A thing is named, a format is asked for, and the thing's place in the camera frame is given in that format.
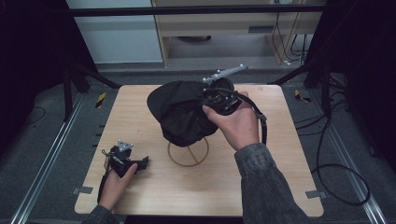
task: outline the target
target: fingers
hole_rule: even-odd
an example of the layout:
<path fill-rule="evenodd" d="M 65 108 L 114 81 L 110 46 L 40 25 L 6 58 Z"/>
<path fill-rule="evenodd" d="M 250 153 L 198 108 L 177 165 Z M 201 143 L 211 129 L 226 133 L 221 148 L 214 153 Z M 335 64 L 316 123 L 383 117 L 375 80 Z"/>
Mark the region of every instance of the fingers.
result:
<path fill-rule="evenodd" d="M 137 163 L 134 163 L 126 172 L 126 174 L 122 177 L 122 179 L 126 178 L 126 179 L 131 179 L 132 176 L 134 176 L 134 173 L 137 170 Z"/>
<path fill-rule="evenodd" d="M 105 167 L 105 169 L 107 169 L 107 164 L 108 164 L 108 157 L 106 157 L 105 163 L 103 164 L 103 166 Z"/>

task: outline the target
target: jacket cuff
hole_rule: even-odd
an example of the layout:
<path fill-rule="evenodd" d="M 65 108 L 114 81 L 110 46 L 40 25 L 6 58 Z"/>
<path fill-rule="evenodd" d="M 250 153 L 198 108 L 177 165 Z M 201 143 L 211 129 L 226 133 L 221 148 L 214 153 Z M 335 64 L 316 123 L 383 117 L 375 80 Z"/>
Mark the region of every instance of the jacket cuff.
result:
<path fill-rule="evenodd" d="M 264 143 L 256 143 L 239 149 L 234 154 L 241 176 L 246 176 L 265 166 L 276 166 L 268 147 Z"/>

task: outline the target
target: white cabinet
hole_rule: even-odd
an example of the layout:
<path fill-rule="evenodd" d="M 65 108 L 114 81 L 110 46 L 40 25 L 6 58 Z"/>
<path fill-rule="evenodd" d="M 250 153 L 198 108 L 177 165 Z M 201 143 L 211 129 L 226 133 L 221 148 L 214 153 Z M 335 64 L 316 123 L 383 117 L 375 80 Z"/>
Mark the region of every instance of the white cabinet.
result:
<path fill-rule="evenodd" d="M 70 8 L 151 7 L 150 0 L 66 0 Z M 153 16 L 75 17 L 96 64 L 163 63 Z"/>

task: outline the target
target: person's right hand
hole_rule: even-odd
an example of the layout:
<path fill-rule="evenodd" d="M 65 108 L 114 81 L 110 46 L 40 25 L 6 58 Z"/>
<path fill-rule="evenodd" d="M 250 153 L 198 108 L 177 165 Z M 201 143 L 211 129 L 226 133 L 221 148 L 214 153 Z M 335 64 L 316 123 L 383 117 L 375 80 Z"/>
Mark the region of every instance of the person's right hand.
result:
<path fill-rule="evenodd" d="M 222 116 L 209 106 L 203 110 L 207 117 L 223 132 L 228 143 L 236 151 L 251 144 L 260 143 L 259 121 L 253 108 L 243 102 L 231 115 Z"/>

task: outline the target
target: black cloth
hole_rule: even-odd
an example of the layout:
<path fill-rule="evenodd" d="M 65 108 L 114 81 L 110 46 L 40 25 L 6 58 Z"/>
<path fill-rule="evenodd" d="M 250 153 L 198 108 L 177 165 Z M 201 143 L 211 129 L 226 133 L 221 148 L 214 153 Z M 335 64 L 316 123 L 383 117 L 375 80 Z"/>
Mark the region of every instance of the black cloth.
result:
<path fill-rule="evenodd" d="M 148 109 L 160 122 L 164 138 L 179 147 L 187 147 L 216 132 L 218 126 L 202 109 L 207 86 L 198 81 L 174 81 L 148 96 Z"/>

